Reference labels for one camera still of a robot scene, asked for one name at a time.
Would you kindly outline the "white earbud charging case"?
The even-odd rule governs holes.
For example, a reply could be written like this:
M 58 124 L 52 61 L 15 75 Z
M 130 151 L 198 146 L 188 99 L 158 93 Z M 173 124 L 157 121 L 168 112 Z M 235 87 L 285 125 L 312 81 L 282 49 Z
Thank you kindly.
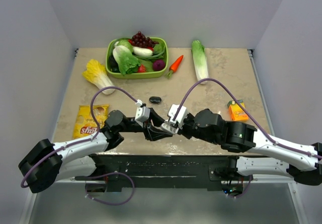
M 172 135 L 175 135 L 177 134 L 177 129 L 173 126 L 171 126 L 169 123 L 166 123 L 164 122 L 162 125 L 161 125 L 161 129 L 172 134 Z

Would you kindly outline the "black earbud charging case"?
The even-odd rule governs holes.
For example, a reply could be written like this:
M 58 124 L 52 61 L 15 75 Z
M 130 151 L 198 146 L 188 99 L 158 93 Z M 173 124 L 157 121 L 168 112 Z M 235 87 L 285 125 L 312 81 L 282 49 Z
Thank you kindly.
M 152 104 L 160 104 L 162 102 L 161 97 L 152 96 L 149 98 L 149 102 Z

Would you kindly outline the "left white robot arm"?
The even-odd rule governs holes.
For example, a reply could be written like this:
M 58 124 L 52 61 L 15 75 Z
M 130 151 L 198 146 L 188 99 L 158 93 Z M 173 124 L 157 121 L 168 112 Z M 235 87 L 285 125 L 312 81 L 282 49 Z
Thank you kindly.
M 22 188 L 39 193 L 58 180 L 67 164 L 91 154 L 116 148 L 124 138 L 123 132 L 143 133 L 146 140 L 157 141 L 173 134 L 165 128 L 165 121 L 152 108 L 138 108 L 134 117 L 121 111 L 109 113 L 103 128 L 93 134 L 65 142 L 39 141 L 20 161 Z

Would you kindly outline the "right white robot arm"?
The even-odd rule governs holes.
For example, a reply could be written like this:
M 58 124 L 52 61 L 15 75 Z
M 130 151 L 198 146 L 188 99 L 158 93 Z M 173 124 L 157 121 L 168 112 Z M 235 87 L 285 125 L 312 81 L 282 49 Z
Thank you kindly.
M 185 108 L 168 112 L 169 124 L 175 133 L 217 144 L 231 153 L 260 154 L 259 158 L 238 157 L 224 167 L 222 173 L 230 180 L 239 176 L 280 175 L 295 182 L 321 184 L 321 144 L 302 145 L 273 137 L 252 125 L 225 121 L 221 115 L 204 109 L 195 116 Z

